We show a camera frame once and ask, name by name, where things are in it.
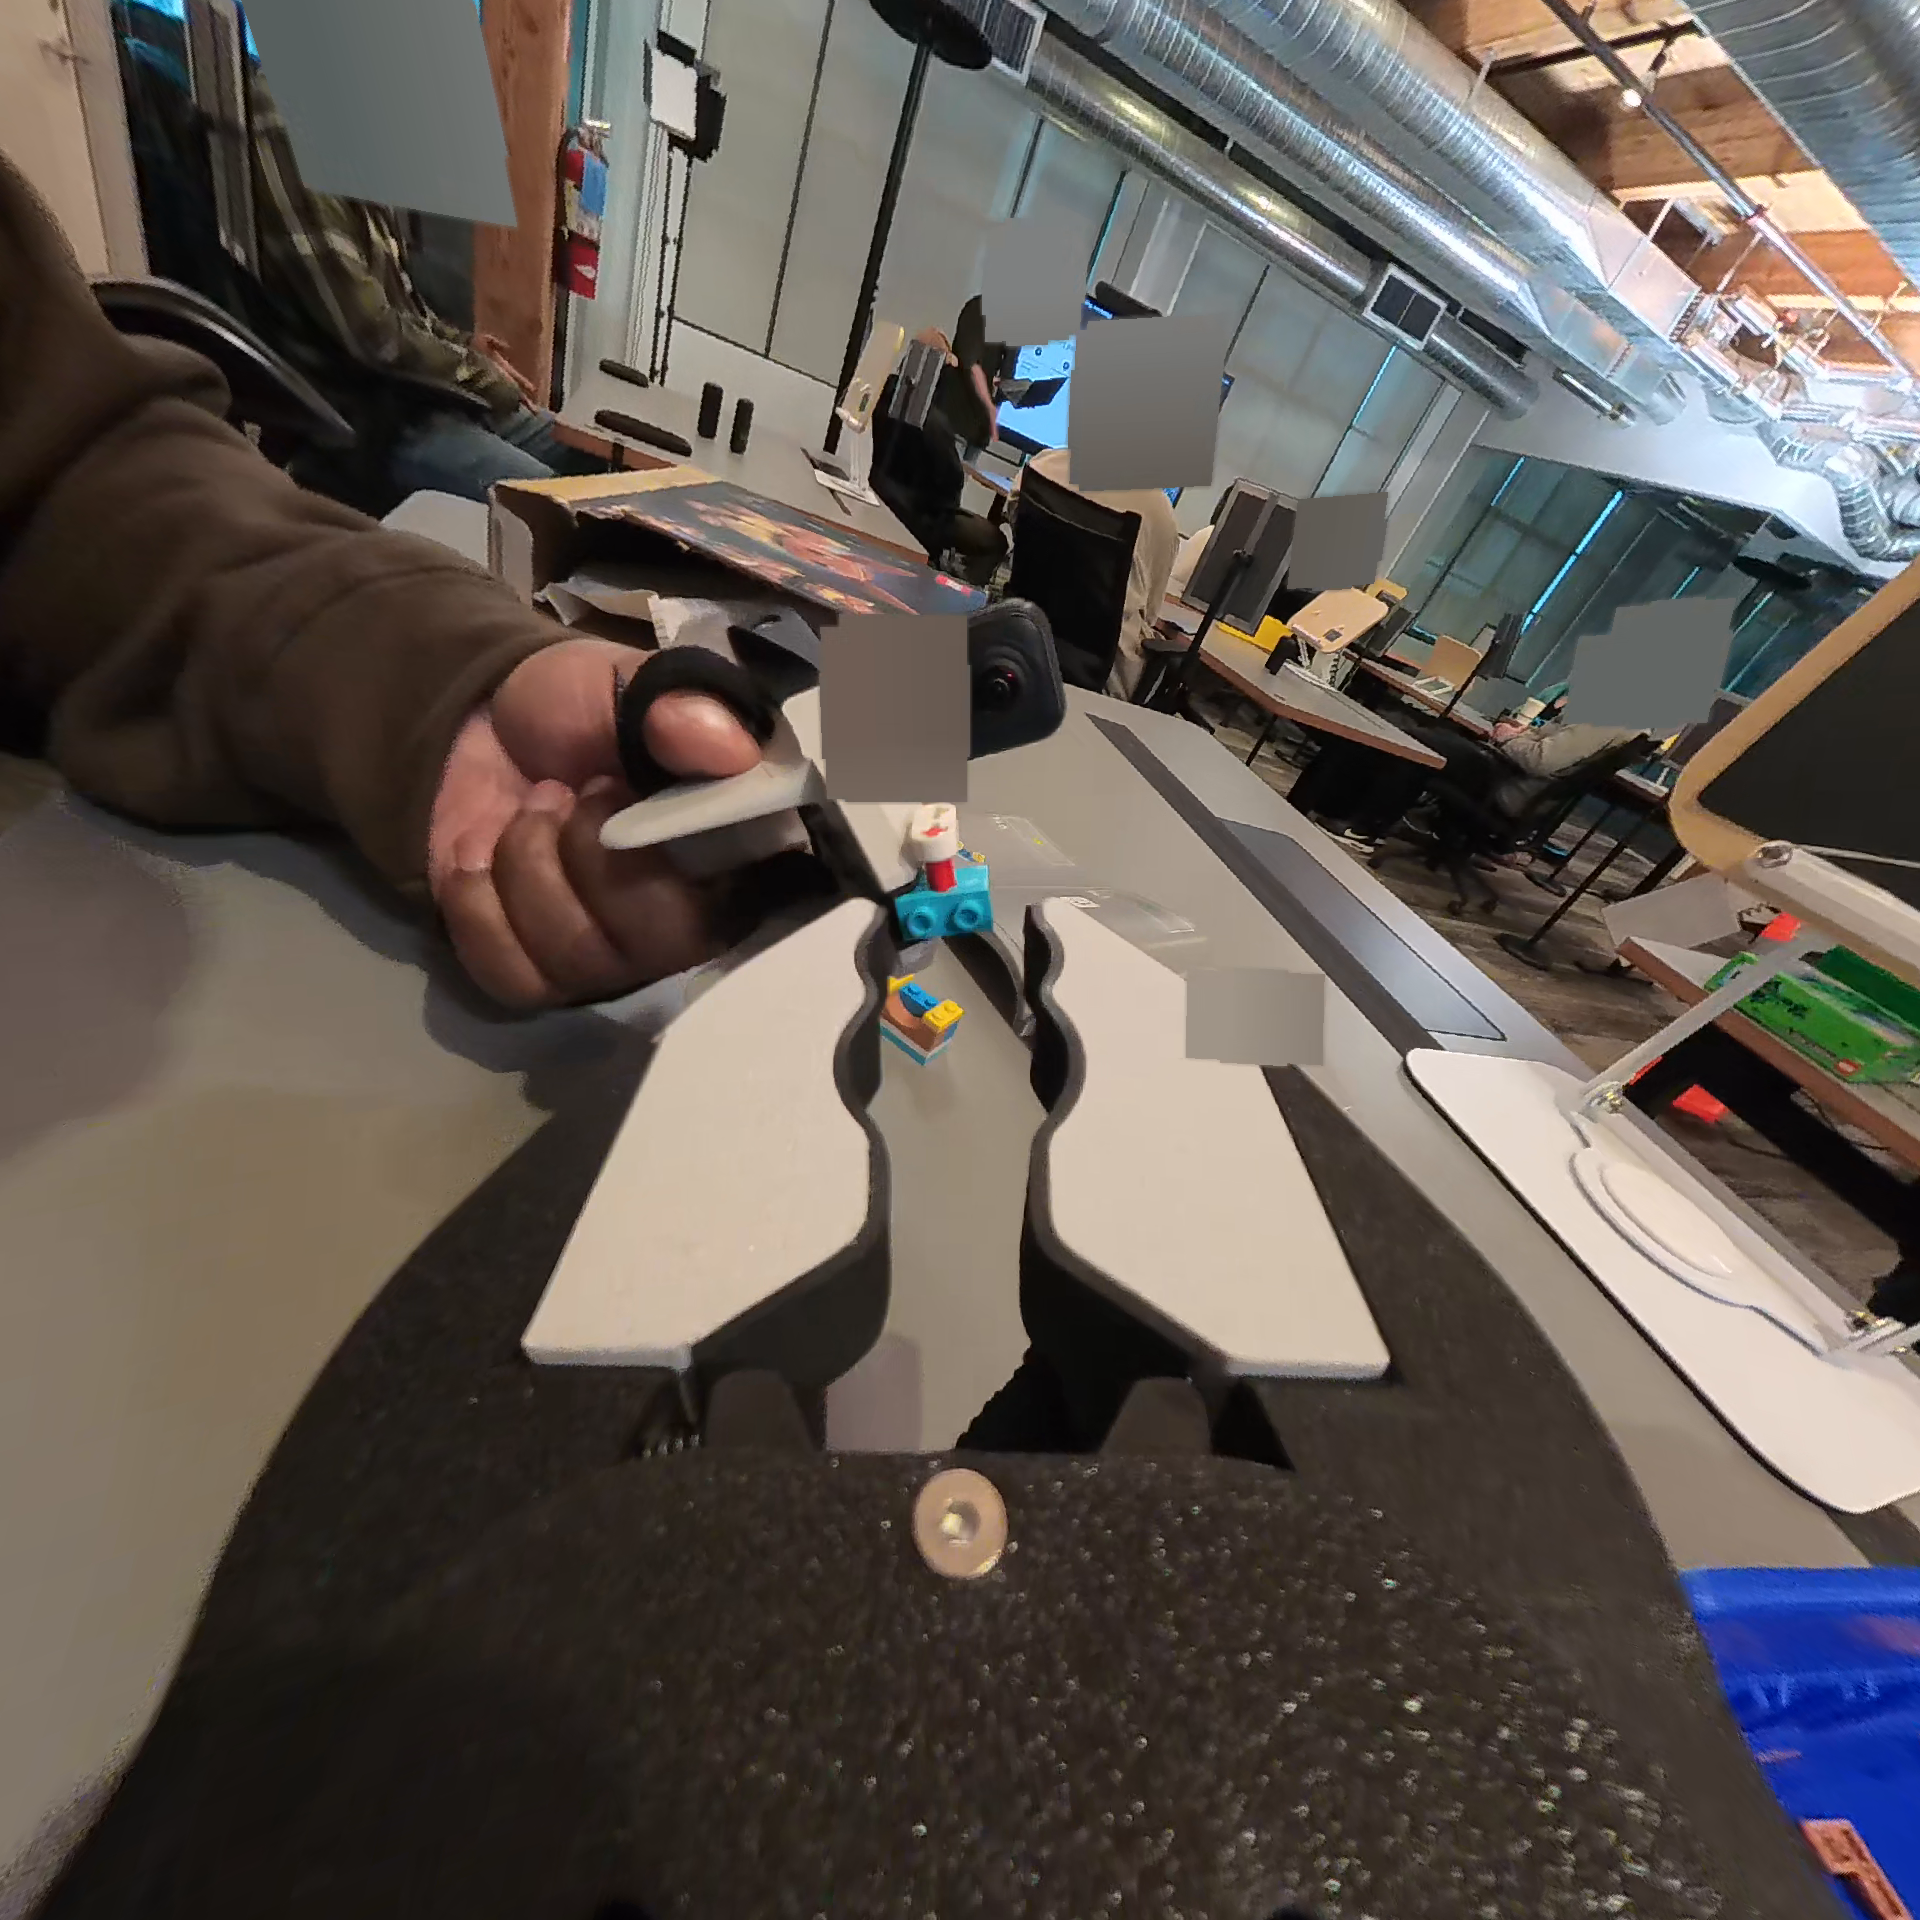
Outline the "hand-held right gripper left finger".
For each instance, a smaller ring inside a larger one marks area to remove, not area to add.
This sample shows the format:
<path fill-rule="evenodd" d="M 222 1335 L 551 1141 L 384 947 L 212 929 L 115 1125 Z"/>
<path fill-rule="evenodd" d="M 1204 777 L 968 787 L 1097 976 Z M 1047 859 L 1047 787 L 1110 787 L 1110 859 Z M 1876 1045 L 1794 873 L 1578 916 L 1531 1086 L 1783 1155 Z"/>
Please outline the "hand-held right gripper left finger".
<path fill-rule="evenodd" d="M 884 907 L 843 901 L 662 1027 L 518 1335 L 529 1360 L 693 1370 L 878 1229 L 884 1153 L 843 1083 L 878 929 Z"/>

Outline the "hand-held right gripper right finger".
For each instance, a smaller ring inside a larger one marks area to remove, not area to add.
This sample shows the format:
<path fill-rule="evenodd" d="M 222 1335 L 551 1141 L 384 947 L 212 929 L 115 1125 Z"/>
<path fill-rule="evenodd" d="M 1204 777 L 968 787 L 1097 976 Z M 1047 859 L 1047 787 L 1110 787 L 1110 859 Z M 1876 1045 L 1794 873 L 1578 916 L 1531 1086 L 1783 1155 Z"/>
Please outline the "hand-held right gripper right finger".
<path fill-rule="evenodd" d="M 1385 1335 L 1265 1063 L 1191 1060 L 1191 982 L 1026 907 L 1037 1256 L 1224 1380 L 1385 1380 Z"/>

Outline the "teal toy brick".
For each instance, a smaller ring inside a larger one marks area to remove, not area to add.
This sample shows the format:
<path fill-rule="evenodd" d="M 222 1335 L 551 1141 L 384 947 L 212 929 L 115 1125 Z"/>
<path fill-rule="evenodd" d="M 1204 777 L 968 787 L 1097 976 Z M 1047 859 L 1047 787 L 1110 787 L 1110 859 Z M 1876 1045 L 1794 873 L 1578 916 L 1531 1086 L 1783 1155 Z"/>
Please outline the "teal toy brick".
<path fill-rule="evenodd" d="M 900 947 L 939 947 L 939 935 L 988 935 L 998 907 L 988 907 L 988 859 L 955 859 L 955 880 L 911 873 L 889 901 Z"/>

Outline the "person's left forearm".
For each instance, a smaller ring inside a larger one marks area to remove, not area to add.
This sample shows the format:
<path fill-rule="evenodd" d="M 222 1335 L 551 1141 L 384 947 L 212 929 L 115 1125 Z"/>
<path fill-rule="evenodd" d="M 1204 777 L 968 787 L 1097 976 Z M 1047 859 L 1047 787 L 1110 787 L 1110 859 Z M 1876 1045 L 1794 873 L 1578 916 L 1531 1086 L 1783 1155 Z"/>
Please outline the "person's left forearm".
<path fill-rule="evenodd" d="M 0 737 L 162 828 L 342 828 L 426 873 L 441 762 L 567 632 L 441 543 L 302 498 L 228 382 L 100 313 L 0 165 Z"/>

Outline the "long wooden-edged desk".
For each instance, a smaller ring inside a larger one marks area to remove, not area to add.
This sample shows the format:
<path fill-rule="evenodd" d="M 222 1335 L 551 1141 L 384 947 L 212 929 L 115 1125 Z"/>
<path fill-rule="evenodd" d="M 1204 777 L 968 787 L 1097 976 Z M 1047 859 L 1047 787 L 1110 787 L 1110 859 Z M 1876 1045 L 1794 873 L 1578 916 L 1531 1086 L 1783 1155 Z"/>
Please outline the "long wooden-edged desk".
<path fill-rule="evenodd" d="M 1385 725 L 1380 707 L 1315 686 L 1308 673 L 1283 659 L 1259 639 L 1236 639 L 1224 622 L 1204 622 L 1204 639 L 1191 645 L 1191 673 L 1209 673 L 1236 698 L 1265 707 L 1270 725 L 1300 725 L 1418 767 L 1441 767 L 1445 756 L 1434 756 L 1422 737 L 1407 737 L 1404 725 Z"/>

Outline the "white desk stand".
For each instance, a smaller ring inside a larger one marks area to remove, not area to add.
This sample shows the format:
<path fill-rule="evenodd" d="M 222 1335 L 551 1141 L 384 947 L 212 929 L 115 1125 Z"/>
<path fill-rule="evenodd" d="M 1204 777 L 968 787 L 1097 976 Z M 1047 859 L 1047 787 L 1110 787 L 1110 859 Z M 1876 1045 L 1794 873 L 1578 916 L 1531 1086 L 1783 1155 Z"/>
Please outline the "white desk stand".
<path fill-rule="evenodd" d="M 827 498 L 884 503 L 869 476 L 878 476 L 878 399 L 900 375 L 900 354 L 906 354 L 906 326 L 878 319 L 863 345 L 863 366 L 827 415 L 840 453 L 807 453 L 807 467 Z"/>

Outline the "person's left hand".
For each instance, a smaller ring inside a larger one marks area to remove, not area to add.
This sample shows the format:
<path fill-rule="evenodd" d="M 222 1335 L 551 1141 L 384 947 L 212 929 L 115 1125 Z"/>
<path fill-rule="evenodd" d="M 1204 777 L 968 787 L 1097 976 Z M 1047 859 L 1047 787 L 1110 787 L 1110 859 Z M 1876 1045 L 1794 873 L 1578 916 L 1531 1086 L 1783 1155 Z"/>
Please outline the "person's left hand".
<path fill-rule="evenodd" d="M 451 737 L 426 890 L 456 971 L 507 1011 L 646 990 L 840 890 L 801 843 L 719 873 L 653 843 L 601 843 L 601 826 L 629 811 L 614 767 L 614 686 L 629 673 L 641 645 L 557 639 Z"/>

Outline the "black monitor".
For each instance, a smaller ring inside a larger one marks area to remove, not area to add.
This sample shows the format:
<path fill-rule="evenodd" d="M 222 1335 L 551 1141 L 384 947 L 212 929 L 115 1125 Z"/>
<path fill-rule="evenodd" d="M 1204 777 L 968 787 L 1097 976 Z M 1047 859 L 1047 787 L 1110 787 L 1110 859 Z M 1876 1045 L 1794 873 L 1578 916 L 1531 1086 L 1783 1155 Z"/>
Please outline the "black monitor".
<path fill-rule="evenodd" d="M 1191 605 L 1209 607 L 1209 622 L 1259 632 L 1285 577 L 1285 548 L 1297 548 L 1297 498 L 1236 481 L 1209 514 Z"/>

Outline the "toy set box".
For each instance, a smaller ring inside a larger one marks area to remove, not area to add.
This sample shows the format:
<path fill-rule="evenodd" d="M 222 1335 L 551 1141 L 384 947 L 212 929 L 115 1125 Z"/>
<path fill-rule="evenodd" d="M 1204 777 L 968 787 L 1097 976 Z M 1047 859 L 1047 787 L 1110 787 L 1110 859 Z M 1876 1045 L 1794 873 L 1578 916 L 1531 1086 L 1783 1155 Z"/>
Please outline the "toy set box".
<path fill-rule="evenodd" d="M 968 618 L 988 605 L 850 526 L 693 467 L 495 489 L 488 572 L 529 607 L 629 645 L 762 607 L 801 607 L 819 632 L 840 618 Z"/>

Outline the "black floor lamp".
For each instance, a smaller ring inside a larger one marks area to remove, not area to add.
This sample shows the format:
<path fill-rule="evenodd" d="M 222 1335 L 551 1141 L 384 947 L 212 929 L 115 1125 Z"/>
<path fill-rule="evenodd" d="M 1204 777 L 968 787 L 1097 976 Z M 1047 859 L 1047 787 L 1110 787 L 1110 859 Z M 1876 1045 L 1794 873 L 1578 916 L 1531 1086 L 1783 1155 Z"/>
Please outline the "black floor lamp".
<path fill-rule="evenodd" d="M 988 40 L 975 30 L 968 9 L 955 0 L 869 0 L 884 30 L 906 40 L 906 92 L 900 92 L 900 129 L 889 129 L 889 151 L 884 151 L 884 190 L 878 190 L 878 222 L 869 222 L 869 258 L 863 258 L 863 294 L 850 294 L 850 326 L 843 326 L 843 382 L 840 399 L 850 399 L 850 366 L 869 354 L 869 326 L 878 326 L 878 283 L 884 283 L 884 243 L 889 243 L 889 222 L 900 222 L 900 179 L 906 179 L 906 151 L 911 151 L 911 125 L 923 125 L 923 87 L 933 67 L 988 67 Z"/>

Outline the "clear acrylic stand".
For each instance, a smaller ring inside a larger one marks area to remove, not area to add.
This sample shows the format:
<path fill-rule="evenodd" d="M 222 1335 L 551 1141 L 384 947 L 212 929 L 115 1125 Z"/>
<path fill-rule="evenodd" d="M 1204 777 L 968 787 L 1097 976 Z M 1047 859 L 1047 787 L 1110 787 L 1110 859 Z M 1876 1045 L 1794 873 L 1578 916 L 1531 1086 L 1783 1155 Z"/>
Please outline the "clear acrylic stand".
<path fill-rule="evenodd" d="M 1661 1020 L 1639 1050 L 1622 1050 L 1578 1099 L 1559 1099 L 1559 1110 L 1578 1125 L 1571 1174 L 1578 1174 L 1588 1207 L 1639 1256 L 1651 1256 L 1667 1283 L 1687 1283 L 1690 1292 L 1764 1318 L 1783 1342 L 1813 1351 L 1824 1360 L 1910 1359 L 1910 1342 L 1920 1342 L 1910 1314 L 1857 1314 L 1853 1335 L 1824 1335 L 1813 1318 L 1794 1318 L 1794 1292 L 1687 1187 L 1667 1187 L 1639 1155 L 1616 1155 L 1601 1132 L 1601 1117 L 1630 1106 L 1622 1086 L 1643 1063 L 1661 1063 L 1678 1045 L 1690 1045 L 1697 1027 L 1735 1011 L 1755 990 L 1764 990 L 1798 960 L 1802 960 L 1798 947 L 1777 947 L 1764 960 L 1722 976 L 1704 995 L 1690 995 L 1678 1020 Z"/>

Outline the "green box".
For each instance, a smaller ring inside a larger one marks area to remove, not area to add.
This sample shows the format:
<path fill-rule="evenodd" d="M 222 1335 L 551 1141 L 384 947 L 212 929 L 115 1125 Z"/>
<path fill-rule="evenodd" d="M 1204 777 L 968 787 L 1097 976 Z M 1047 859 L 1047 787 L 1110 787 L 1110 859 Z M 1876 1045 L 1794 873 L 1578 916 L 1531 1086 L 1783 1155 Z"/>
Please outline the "green box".
<path fill-rule="evenodd" d="M 1920 982 L 1824 947 L 1794 954 L 1759 990 L 1735 995 L 1735 1011 L 1794 1050 L 1824 1060 L 1839 1083 L 1920 1083 Z"/>

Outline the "blue plastic bin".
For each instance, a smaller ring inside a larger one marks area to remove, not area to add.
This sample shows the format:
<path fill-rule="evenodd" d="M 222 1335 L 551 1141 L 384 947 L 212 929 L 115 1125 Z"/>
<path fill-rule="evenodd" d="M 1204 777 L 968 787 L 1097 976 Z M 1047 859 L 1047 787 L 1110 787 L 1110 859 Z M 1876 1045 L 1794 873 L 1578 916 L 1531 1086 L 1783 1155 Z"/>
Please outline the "blue plastic bin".
<path fill-rule="evenodd" d="M 1853 1822 L 1920 1912 L 1920 1573 L 1687 1573 L 1794 1822 Z"/>

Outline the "wood-framed monitor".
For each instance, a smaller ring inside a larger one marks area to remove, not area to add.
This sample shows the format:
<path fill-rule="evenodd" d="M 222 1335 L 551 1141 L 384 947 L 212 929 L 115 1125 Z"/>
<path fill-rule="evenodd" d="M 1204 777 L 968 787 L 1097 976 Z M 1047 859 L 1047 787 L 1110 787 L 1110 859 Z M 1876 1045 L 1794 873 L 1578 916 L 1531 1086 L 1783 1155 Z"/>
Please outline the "wood-framed monitor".
<path fill-rule="evenodd" d="M 1798 843 L 1920 907 L 1920 562 L 1687 762 L 1667 828 L 1722 873 Z"/>

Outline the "white flat base plate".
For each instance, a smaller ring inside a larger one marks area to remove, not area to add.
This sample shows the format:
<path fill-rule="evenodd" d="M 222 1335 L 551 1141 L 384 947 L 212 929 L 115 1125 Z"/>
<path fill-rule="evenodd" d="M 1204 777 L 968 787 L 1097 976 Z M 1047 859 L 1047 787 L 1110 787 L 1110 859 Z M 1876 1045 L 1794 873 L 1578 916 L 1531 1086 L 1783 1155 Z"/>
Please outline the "white flat base plate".
<path fill-rule="evenodd" d="M 1755 1314 L 1722 1314 L 1639 1256 L 1578 1187 L 1578 1076 L 1482 1050 L 1407 1050 L 1422 1106 L 1505 1180 L 1505 1193 L 1592 1273 L 1678 1380 L 1824 1506 L 1876 1519 L 1920 1493 L 1920 1389 L 1906 1359 L 1824 1360 Z M 1853 1335 L 1844 1301 L 1630 1110 L 1601 1117 L 1616 1155 L 1687 1187 L 1783 1292 L 1794 1318 Z"/>

